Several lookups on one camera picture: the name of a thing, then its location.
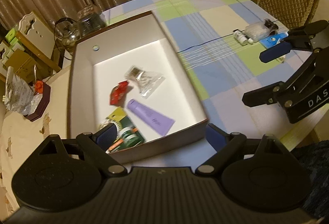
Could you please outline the dark hair scrunchie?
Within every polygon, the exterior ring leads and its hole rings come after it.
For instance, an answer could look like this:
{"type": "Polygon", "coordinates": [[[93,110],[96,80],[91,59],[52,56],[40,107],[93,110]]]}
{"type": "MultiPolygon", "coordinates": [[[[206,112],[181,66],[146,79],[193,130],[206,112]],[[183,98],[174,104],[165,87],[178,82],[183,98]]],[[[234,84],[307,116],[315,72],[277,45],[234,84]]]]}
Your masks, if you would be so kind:
{"type": "Polygon", "coordinates": [[[278,25],[275,24],[270,19],[264,20],[264,26],[269,30],[269,34],[275,34],[277,30],[279,29],[278,25]]]}

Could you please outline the checked tablecloth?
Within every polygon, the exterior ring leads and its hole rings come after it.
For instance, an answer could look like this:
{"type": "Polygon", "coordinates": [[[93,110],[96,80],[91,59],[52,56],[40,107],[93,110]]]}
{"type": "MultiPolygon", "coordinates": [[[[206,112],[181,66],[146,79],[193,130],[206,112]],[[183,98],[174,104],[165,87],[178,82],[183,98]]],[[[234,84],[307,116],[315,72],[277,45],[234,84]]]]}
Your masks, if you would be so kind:
{"type": "Polygon", "coordinates": [[[132,0],[103,11],[108,25],[152,11],[171,39],[202,100],[210,122],[226,132],[248,137],[266,133],[281,139],[288,149],[309,133],[328,139],[328,106],[291,124],[278,105],[249,108],[245,92],[287,80],[309,57],[308,52],[289,53],[284,61],[262,63],[260,43],[240,45],[235,29],[269,15],[251,0],[132,0]]]}

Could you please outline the dark glass jar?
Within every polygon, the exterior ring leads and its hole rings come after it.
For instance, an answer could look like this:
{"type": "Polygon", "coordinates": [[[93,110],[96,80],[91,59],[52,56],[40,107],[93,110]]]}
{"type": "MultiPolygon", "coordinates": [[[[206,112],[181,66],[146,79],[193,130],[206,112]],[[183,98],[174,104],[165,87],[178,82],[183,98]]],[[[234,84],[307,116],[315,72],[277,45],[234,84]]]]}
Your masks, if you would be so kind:
{"type": "Polygon", "coordinates": [[[78,29],[81,38],[106,26],[100,9],[93,3],[88,4],[78,12],[78,29]]]}

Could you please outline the red snack packet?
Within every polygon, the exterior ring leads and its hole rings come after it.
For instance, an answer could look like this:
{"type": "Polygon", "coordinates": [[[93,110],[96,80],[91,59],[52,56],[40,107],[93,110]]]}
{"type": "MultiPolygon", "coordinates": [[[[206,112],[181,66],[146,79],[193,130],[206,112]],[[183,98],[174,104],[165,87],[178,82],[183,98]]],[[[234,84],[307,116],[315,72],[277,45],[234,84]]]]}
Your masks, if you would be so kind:
{"type": "Polygon", "coordinates": [[[123,82],[119,82],[117,86],[115,86],[109,96],[109,104],[119,106],[127,93],[128,90],[128,81],[125,80],[123,82]]]}

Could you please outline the blue toothpaste tube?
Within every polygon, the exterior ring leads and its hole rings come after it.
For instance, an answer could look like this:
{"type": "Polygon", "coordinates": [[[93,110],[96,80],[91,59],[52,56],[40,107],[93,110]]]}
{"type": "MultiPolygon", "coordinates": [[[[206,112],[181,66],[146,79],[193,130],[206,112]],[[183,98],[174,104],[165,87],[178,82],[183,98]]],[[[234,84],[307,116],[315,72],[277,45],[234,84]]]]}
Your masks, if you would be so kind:
{"type": "Polygon", "coordinates": [[[270,35],[270,36],[260,40],[260,43],[266,49],[269,49],[270,47],[273,47],[273,46],[277,45],[278,43],[280,43],[280,41],[283,38],[286,38],[287,36],[288,36],[287,32],[282,32],[282,33],[278,33],[278,34],[275,34],[275,35],[270,35]]]}

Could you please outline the crumpled silver foil bag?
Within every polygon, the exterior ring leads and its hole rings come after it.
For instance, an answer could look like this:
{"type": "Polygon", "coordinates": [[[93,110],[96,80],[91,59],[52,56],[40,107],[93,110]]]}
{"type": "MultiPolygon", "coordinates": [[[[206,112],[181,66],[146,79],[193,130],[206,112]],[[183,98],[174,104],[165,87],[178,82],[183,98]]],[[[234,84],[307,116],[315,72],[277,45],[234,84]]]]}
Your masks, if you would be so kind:
{"type": "Polygon", "coordinates": [[[31,101],[35,91],[23,79],[17,76],[12,67],[7,70],[6,88],[3,95],[3,103],[6,109],[27,115],[30,112],[31,101]]]}

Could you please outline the cotton swab bag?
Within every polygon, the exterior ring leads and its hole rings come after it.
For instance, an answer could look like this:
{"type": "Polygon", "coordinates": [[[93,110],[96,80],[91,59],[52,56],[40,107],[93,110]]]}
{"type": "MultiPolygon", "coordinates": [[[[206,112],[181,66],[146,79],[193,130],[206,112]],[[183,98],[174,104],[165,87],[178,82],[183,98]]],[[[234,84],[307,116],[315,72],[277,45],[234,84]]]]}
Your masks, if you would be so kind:
{"type": "Polygon", "coordinates": [[[140,95],[145,99],[152,95],[165,80],[162,74],[145,71],[135,65],[125,73],[125,78],[138,87],[140,95]]]}

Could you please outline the dark wooden tray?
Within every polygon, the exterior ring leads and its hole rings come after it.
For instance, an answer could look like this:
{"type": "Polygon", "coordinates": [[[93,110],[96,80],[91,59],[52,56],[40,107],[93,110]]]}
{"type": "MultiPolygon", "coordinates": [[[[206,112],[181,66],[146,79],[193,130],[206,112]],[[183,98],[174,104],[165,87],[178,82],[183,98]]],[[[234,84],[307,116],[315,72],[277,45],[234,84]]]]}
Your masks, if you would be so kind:
{"type": "Polygon", "coordinates": [[[35,84],[36,94],[31,101],[30,112],[24,117],[34,122],[42,117],[50,102],[51,87],[41,80],[35,84]]]}

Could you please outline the purple cream tube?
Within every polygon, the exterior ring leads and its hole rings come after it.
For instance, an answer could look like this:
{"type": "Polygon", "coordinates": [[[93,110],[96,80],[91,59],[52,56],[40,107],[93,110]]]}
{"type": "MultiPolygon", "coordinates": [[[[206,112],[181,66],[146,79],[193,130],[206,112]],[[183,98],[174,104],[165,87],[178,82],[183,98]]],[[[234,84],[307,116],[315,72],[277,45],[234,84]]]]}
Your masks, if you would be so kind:
{"type": "Polygon", "coordinates": [[[135,99],[128,102],[127,108],[161,136],[165,136],[175,123],[174,119],[168,118],[135,99]]]}

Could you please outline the glass kettle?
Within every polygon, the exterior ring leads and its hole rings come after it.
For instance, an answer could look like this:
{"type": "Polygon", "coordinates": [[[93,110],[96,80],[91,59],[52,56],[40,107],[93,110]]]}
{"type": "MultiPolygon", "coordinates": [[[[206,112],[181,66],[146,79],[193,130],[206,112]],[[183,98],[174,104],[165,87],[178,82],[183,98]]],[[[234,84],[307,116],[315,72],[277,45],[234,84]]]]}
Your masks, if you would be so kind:
{"type": "Polygon", "coordinates": [[[78,23],[72,18],[63,17],[55,22],[55,40],[68,51],[72,52],[76,42],[80,39],[78,23]]]}

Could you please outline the cardboard box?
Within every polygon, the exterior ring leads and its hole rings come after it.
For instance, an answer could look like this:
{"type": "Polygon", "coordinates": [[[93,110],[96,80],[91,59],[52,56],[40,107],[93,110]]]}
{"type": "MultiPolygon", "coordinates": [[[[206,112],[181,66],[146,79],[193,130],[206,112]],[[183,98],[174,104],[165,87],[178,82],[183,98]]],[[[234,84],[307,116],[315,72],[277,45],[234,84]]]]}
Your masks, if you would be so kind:
{"type": "Polygon", "coordinates": [[[27,83],[30,83],[35,80],[35,65],[36,61],[34,60],[34,58],[20,49],[14,51],[4,64],[6,69],[12,67],[14,73],[23,80],[25,80],[27,83]]]}

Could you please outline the white pill bottle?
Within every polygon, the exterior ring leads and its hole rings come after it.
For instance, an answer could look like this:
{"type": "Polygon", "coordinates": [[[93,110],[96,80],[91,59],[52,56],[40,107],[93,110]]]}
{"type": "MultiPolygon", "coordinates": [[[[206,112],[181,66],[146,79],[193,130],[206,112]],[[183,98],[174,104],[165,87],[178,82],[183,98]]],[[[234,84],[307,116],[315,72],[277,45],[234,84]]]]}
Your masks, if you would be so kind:
{"type": "Polygon", "coordinates": [[[239,29],[234,30],[233,35],[234,35],[235,40],[241,46],[245,46],[248,44],[248,38],[239,29]]]}

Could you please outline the white carved chair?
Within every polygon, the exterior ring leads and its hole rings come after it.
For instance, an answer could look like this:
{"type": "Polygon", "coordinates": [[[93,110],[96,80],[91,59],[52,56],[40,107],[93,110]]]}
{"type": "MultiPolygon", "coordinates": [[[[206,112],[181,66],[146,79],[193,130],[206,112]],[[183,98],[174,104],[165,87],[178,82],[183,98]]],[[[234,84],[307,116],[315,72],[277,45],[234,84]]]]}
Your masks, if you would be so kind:
{"type": "Polygon", "coordinates": [[[61,68],[51,60],[55,47],[54,34],[33,11],[24,15],[18,23],[15,37],[49,68],[59,72],[61,68]]]}

